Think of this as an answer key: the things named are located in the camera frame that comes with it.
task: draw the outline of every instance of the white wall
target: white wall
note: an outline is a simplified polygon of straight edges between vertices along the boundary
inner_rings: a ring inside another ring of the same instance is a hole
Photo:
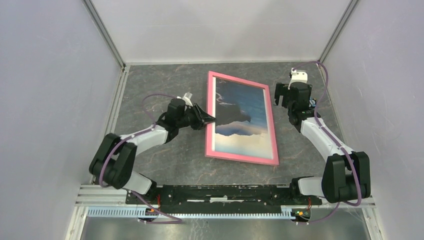
[[[127,63],[320,57],[349,0],[93,0]]]
[[[422,239],[424,1],[363,0],[325,62],[348,144],[371,161],[389,240]]]
[[[60,240],[120,68],[82,1],[0,1],[0,239]]]

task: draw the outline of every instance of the gray tabletop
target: gray tabletop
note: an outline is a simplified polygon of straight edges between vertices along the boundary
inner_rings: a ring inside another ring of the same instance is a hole
[[[182,96],[191,92],[193,103],[206,109],[208,71],[214,71],[269,85],[271,100],[276,83],[288,83],[291,67],[296,62],[214,63],[131,66],[126,82],[115,133],[129,134],[147,128],[151,120],[142,111],[142,99],[152,93]],[[318,67],[306,70],[313,85],[312,97],[319,98],[324,81]],[[152,97],[145,107],[155,118],[166,111],[170,99]],[[340,129],[329,98],[318,111],[326,125],[340,137]],[[196,184],[287,184],[292,178],[322,176],[325,161],[311,142],[289,123],[287,109],[272,104],[278,147],[278,166],[259,165],[205,157],[205,130],[184,128],[171,142],[153,147],[139,156],[134,170],[167,185]]]

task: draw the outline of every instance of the landscape painting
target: landscape painting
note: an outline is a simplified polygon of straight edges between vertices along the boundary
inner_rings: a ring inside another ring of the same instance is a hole
[[[279,158],[267,85],[209,72],[206,156],[278,165]]]

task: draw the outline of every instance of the robotic arm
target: robotic arm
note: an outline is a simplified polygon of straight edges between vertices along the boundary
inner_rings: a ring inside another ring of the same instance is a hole
[[[103,174],[103,180],[116,189],[129,189],[145,195],[147,198],[156,197],[156,182],[148,177],[133,171],[136,156],[151,147],[166,144],[174,139],[179,129],[190,126],[193,130],[201,130],[206,124],[215,121],[196,103],[190,101],[191,93],[183,97],[173,98],[158,121],[142,130],[144,134],[135,133],[118,136],[107,134],[92,160],[89,171],[97,178],[100,176],[103,165],[112,149],[123,139],[132,136],[124,142],[113,154],[116,159],[110,159]]]
[[[355,152],[346,146],[325,125],[317,113],[311,99],[312,85],[308,84],[308,75],[304,71],[293,70],[289,84],[277,83],[275,87],[275,104],[282,96],[281,106],[288,109],[288,119],[295,128],[307,137],[326,161],[322,177],[298,177],[291,181],[292,193],[304,196],[324,196],[328,202],[337,203],[358,199],[354,177],[346,174],[346,168],[352,171],[344,148],[353,160],[358,176],[361,197],[371,195],[370,160],[365,152]]]

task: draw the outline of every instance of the painting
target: painting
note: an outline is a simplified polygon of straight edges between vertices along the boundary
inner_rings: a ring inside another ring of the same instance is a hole
[[[209,72],[206,156],[278,165],[277,143],[267,85]]]

